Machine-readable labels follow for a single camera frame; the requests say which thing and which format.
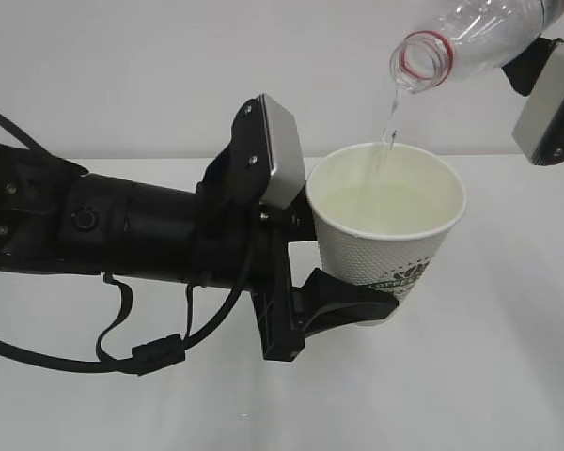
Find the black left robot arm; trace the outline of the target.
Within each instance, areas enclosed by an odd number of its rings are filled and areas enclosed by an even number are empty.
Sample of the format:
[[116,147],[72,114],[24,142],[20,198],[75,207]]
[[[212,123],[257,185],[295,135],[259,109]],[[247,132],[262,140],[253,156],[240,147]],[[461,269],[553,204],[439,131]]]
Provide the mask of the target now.
[[62,359],[0,341],[10,360],[74,373],[144,375],[181,363],[225,320],[243,292],[254,305],[263,357],[292,361],[308,337],[388,318],[395,296],[314,270],[291,281],[288,248],[314,241],[313,216],[298,194],[284,209],[236,199],[219,163],[192,193],[100,176],[55,156],[0,144],[0,271],[99,275],[116,287],[117,322],[131,313],[128,278],[227,288],[201,328],[187,328],[118,359],[102,347],[93,362]]

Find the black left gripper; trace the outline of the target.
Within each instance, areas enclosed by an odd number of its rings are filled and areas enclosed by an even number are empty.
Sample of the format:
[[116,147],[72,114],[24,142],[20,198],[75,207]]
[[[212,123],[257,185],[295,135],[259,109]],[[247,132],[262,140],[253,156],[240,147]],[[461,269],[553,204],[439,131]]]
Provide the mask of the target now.
[[306,187],[284,210],[234,206],[199,233],[192,255],[192,286],[229,292],[211,319],[192,333],[192,345],[222,325],[245,291],[250,294],[266,361],[291,362],[304,349],[305,337],[384,320],[399,307],[393,294],[352,285],[318,268],[295,288],[289,244],[316,240]]

